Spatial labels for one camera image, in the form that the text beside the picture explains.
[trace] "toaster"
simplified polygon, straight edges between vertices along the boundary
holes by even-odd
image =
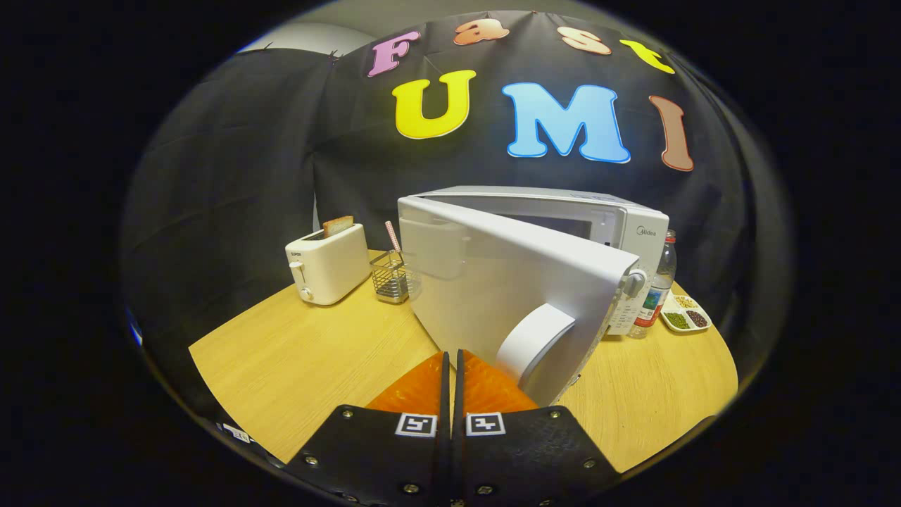
[[[369,250],[363,225],[354,224],[331,237],[325,231],[285,246],[288,267],[300,299],[331,305],[369,277]]]

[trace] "green beans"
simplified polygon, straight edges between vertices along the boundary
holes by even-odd
[[[666,316],[673,326],[679,329],[688,329],[688,323],[685,321],[685,318],[678,313],[667,313]]]

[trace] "plastic bottle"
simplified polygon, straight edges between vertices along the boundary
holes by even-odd
[[[642,308],[638,311],[638,318],[629,331],[629,337],[644,338],[648,334],[648,328],[653,325],[663,307],[663,301],[667,300],[669,288],[676,278],[676,232],[667,230],[667,237],[663,241],[663,253],[660,254],[660,264],[651,281],[651,290],[644,300]]]

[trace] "bread slice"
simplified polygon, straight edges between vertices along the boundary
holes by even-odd
[[[350,229],[351,226],[353,226],[353,215],[348,215],[325,222],[323,230],[325,231],[325,237],[332,237],[343,230]]]

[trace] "microwave door handle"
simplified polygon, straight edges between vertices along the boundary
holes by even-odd
[[[575,323],[573,317],[544,303],[510,331],[495,364],[522,389],[535,366]]]

